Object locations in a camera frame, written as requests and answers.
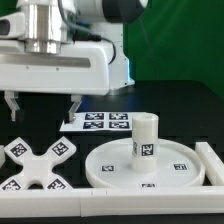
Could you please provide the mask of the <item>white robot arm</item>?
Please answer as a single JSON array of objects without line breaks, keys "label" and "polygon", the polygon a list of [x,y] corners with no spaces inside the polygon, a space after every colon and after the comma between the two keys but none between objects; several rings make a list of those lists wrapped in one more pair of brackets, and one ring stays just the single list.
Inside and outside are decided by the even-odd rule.
[{"label": "white robot arm", "polygon": [[117,94],[134,84],[123,50],[123,26],[137,20],[148,0],[17,0],[0,16],[0,92],[16,117],[20,92]]}]

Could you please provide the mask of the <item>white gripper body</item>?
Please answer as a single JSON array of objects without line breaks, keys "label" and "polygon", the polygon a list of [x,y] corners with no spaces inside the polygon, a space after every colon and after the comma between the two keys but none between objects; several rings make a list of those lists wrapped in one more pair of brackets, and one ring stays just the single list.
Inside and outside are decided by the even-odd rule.
[{"label": "white gripper body", "polygon": [[112,56],[107,42],[77,41],[48,55],[25,53],[20,41],[0,40],[0,90],[105,95]]}]

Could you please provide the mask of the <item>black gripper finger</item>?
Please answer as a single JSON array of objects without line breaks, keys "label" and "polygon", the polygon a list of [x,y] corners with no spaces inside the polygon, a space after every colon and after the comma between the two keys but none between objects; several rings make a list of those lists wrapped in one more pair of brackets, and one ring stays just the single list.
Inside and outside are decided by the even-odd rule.
[{"label": "black gripper finger", "polygon": [[72,123],[75,120],[75,113],[79,109],[82,103],[82,96],[81,95],[72,95],[71,96],[72,105],[68,111],[68,121]]},{"label": "black gripper finger", "polygon": [[11,110],[11,120],[16,121],[17,113],[20,111],[20,107],[17,103],[18,93],[15,91],[5,91],[4,99]]}]

